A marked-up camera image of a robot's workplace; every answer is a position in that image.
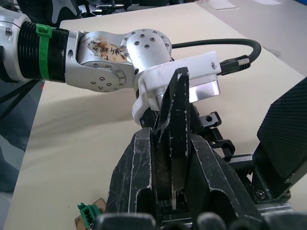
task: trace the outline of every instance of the beige table surface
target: beige table surface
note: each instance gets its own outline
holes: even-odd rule
[[[200,39],[242,38],[195,3],[64,21],[62,28],[128,33],[153,28],[173,44]],[[216,50],[220,60],[249,54],[245,46],[173,50],[187,58]],[[303,76],[263,50],[251,68],[219,77],[221,95],[196,103],[201,115],[218,111],[220,131],[236,153],[251,153],[270,104]],[[46,82],[34,120],[5,230],[73,230],[77,204],[107,198],[111,174],[134,132],[133,90],[109,94]],[[296,189],[297,199],[306,193]],[[298,199],[295,207],[306,199]]]

